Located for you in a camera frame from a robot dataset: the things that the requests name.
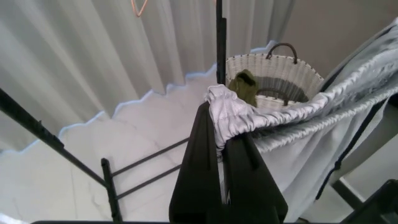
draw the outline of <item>brown handle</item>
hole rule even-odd
[[[294,49],[294,47],[293,47],[291,44],[288,44],[288,43],[279,43],[279,44],[275,44],[275,46],[273,46],[273,47],[270,49],[270,51],[268,52],[266,59],[270,59],[270,58],[272,57],[272,51],[273,51],[275,48],[279,47],[279,46],[288,46],[288,47],[290,47],[290,49],[292,49],[292,52],[293,52],[293,55],[294,55],[294,61],[293,61],[293,63],[294,63],[294,64],[297,64],[297,52],[296,52],[296,50]]]
[[[284,99],[283,99],[283,101],[284,101],[284,106],[287,106],[287,104],[288,104],[288,102],[289,102],[289,97],[286,95],[286,93],[284,93],[284,92],[282,92],[282,91],[280,91],[280,90],[277,90],[277,89],[275,89],[275,88],[262,88],[262,89],[259,89],[259,90],[257,91],[257,95],[258,95],[260,92],[263,92],[263,91],[273,91],[273,92],[276,92],[276,93],[281,94],[281,95],[284,97]]]

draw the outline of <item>olive green garment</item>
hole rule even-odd
[[[239,99],[246,103],[257,106],[256,94],[258,91],[257,82],[249,70],[243,70],[236,74],[235,79],[231,80],[228,88],[234,91]]]

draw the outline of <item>sheer curtain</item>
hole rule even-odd
[[[141,8],[142,1],[137,1]],[[224,0],[227,56],[278,41],[293,0]],[[148,91],[205,72],[216,58],[212,0],[0,2],[0,88],[54,134]],[[0,152],[35,137],[0,112]]]

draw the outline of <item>white woven basket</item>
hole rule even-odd
[[[292,49],[294,57],[272,56],[272,51],[285,45]],[[226,60],[226,86],[235,75],[249,70],[259,84],[256,95],[258,108],[281,109],[313,98],[323,78],[309,64],[297,58],[290,44],[277,44],[267,55],[247,54]]]

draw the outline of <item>white tile floor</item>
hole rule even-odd
[[[206,75],[188,75],[186,86],[169,87],[166,96],[150,93],[141,103],[126,103],[112,118],[99,114],[88,124],[67,129],[60,139],[102,177],[102,157],[116,171],[187,138],[207,87],[215,83],[215,67]],[[116,176],[117,192],[179,165],[186,145]],[[177,176],[178,171],[122,198],[124,220],[167,221]],[[111,220],[105,189],[40,141],[21,153],[1,154],[0,180],[0,218]]]

